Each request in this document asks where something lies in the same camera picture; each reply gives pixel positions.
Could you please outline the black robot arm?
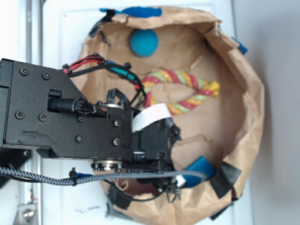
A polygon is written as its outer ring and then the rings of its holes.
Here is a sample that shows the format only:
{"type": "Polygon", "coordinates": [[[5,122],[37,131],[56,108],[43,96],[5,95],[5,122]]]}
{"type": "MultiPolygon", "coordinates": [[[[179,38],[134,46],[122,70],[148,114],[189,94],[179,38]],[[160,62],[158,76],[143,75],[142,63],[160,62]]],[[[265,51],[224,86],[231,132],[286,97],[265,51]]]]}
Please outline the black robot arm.
{"type": "Polygon", "coordinates": [[[93,104],[61,70],[0,62],[3,153],[89,159],[96,171],[124,171],[123,178],[178,195],[171,150],[179,139],[165,106],[150,119],[118,89],[109,90],[105,103],[93,104]]]}

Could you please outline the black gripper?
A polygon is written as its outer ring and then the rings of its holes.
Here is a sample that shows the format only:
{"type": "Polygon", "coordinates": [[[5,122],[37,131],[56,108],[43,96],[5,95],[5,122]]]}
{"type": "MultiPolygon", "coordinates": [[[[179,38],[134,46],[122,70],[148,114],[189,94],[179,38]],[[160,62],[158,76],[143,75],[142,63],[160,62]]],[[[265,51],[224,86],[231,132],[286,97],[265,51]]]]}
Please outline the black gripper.
{"type": "Polygon", "coordinates": [[[119,160],[94,161],[92,168],[102,171],[125,169],[128,173],[157,173],[158,177],[138,178],[138,183],[152,184],[158,194],[178,195],[176,176],[162,177],[163,173],[173,173],[171,160],[172,147],[180,140],[180,129],[174,124],[172,115],[165,103],[152,105],[140,111],[132,121],[132,159],[122,163],[119,160]]]}

